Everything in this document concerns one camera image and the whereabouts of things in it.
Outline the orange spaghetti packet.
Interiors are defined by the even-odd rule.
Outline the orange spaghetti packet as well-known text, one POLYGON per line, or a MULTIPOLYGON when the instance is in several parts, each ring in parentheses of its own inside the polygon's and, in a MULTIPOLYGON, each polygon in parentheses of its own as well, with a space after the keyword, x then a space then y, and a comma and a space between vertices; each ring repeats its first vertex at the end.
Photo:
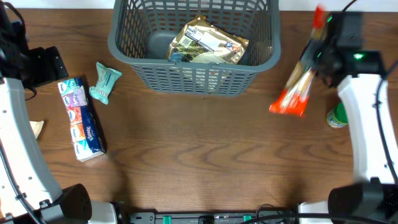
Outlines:
POLYGON ((270 105, 269 111, 271 113, 303 116, 307 107, 312 80, 316 74, 313 58, 325 38, 324 31, 325 7, 319 4, 315 9, 309 41, 279 98, 270 105))

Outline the gold foil food pouch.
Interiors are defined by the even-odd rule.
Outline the gold foil food pouch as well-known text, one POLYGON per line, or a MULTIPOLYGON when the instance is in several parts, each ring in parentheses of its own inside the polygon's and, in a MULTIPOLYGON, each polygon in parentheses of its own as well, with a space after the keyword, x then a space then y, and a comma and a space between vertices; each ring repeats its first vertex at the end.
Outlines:
POLYGON ((229 34, 198 15, 170 43, 166 58, 171 62, 237 64, 248 45, 249 40, 229 34))

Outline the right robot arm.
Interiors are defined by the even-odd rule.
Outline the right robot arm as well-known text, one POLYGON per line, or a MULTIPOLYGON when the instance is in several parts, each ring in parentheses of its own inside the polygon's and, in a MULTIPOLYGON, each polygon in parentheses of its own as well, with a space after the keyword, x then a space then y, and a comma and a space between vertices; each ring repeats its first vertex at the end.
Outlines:
POLYGON ((326 201, 301 203, 297 223, 397 223, 397 141, 382 55, 362 49, 361 12, 332 12, 326 38, 308 46, 309 58, 338 90, 348 119, 354 182, 326 201))

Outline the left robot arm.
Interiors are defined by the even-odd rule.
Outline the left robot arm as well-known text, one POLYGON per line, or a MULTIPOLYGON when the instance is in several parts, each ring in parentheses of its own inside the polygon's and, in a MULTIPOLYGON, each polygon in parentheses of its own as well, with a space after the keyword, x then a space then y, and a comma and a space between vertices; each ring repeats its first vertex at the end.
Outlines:
POLYGON ((30 49, 25 21, 1 2, 1 223, 118 223, 112 203, 91 200, 82 184, 65 189, 44 161, 30 125, 26 90, 64 79, 56 47, 30 49))

